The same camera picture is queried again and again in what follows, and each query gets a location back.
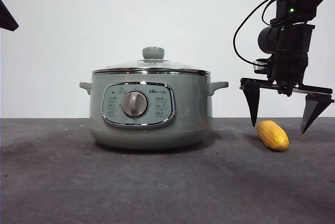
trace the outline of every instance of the pot lid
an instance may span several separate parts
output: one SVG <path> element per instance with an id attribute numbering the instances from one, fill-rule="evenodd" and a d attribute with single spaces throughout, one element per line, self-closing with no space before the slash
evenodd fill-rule
<path id="1" fill-rule="evenodd" d="M 201 70 L 199 68 L 172 62 L 164 59 L 164 49 L 160 47 L 147 47 L 142 50 L 143 59 L 135 62 L 127 62 L 122 64 L 116 64 L 107 66 L 104 69 L 95 70 L 96 73 L 106 72 L 138 72 L 138 71 L 150 71 L 150 72 L 174 72 L 174 73 L 194 73 L 198 75 L 210 75 L 210 72 Z"/>

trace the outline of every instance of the gray floor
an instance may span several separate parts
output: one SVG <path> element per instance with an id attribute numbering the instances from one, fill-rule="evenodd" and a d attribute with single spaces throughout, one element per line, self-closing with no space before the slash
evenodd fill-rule
<path id="1" fill-rule="evenodd" d="M 274 152 L 249 119 L 192 148 L 107 148 L 87 119 L 1 121 L 1 223 L 335 223 L 335 118 Z"/>

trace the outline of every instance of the green pot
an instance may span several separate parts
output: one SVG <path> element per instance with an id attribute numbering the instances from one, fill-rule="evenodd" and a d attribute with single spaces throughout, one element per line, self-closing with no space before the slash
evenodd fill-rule
<path id="1" fill-rule="evenodd" d="M 164 60 L 164 49 L 143 49 L 143 60 L 95 70 L 80 83 L 90 101 L 96 141 L 125 149 L 170 149 L 198 143 L 211 130 L 210 72 Z"/>

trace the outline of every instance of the chrome trim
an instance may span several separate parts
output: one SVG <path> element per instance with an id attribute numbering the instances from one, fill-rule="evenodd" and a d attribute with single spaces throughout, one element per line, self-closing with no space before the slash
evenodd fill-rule
<path id="1" fill-rule="evenodd" d="M 164 86 L 165 88 L 167 88 L 167 90 L 170 92 L 170 99 L 171 99 L 171 107 L 172 107 L 172 112 L 171 114 L 165 118 L 163 121 L 157 122 L 157 123 L 152 123 L 152 124 L 124 124 L 124 123 L 118 123 L 118 122 L 114 122 L 109 120 L 105 114 L 104 114 L 104 100 L 105 100 L 105 94 L 106 91 L 109 87 L 111 86 L 116 86 L 116 85 L 134 85 L 134 84 L 139 84 L 139 85 L 156 85 L 156 86 Z M 156 129 L 156 128 L 162 128 L 165 127 L 167 125 L 169 125 L 176 117 L 176 102 L 175 102 L 175 98 L 174 98 L 174 94 L 173 94 L 173 90 L 172 88 L 164 83 L 152 83 L 152 82 L 121 82 L 121 83 L 115 83 L 115 84 L 111 84 L 108 85 L 104 91 L 104 97 L 103 97 L 103 102 L 102 102 L 102 109 L 101 109 L 101 115 L 102 118 L 109 123 L 110 125 L 117 127 L 117 128 L 124 128 L 124 129 L 137 129 L 137 130 L 144 130 L 144 129 Z"/>
<path id="2" fill-rule="evenodd" d="M 119 68 L 95 70 L 92 74 L 173 74 L 173 75 L 197 75 L 210 76 L 209 71 L 191 69 L 163 69 L 163 68 Z"/>

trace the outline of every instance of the stainless steel rim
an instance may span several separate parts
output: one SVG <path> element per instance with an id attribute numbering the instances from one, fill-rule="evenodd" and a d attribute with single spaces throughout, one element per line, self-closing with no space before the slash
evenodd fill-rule
<path id="1" fill-rule="evenodd" d="M 210 76 L 209 71 L 193 70 L 193 69 L 163 69 L 163 68 L 117 68 L 117 69 L 101 69 L 95 70 L 92 74 L 172 74 L 172 75 L 199 75 Z"/>

